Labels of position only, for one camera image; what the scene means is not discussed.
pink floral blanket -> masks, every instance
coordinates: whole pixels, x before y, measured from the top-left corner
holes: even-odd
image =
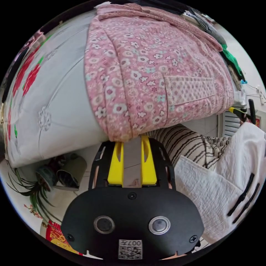
[[[183,18],[136,4],[99,7],[85,79],[111,141],[222,113],[234,100],[217,41]]]

white cloth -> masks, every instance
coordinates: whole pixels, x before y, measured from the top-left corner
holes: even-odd
[[[5,104],[4,128],[11,108],[11,139],[7,146],[12,167],[21,167],[108,140],[91,109],[84,77],[84,50],[95,10],[52,30],[37,51],[20,88]],[[30,71],[43,57],[32,86],[23,96]]]
[[[245,217],[255,203],[266,178],[266,134],[251,123],[244,123],[233,135],[215,170],[203,168],[181,156],[175,166],[177,191],[190,198],[199,210],[203,224],[202,237],[214,243],[229,234]],[[244,192],[251,173],[255,175],[252,185],[233,214],[227,213]],[[260,183],[255,198],[238,221],[244,205]]]

yellow handle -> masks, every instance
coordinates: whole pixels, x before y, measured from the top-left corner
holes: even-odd
[[[124,179],[124,143],[116,142],[112,155],[112,161],[108,174],[108,183],[110,185],[121,185],[123,187]]]
[[[234,113],[234,107],[230,107],[230,108],[228,109],[228,111],[231,112],[231,113]]]
[[[157,178],[148,136],[141,136],[141,186],[156,185]]]

black handle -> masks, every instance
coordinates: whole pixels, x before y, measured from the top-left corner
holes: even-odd
[[[249,99],[249,109],[250,109],[250,115],[248,115],[248,119],[251,121],[252,124],[256,124],[256,113],[255,113],[255,107],[254,102],[252,99]]]

qr code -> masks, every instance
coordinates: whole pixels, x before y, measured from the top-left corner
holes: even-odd
[[[118,258],[121,260],[141,260],[141,240],[119,240]]]

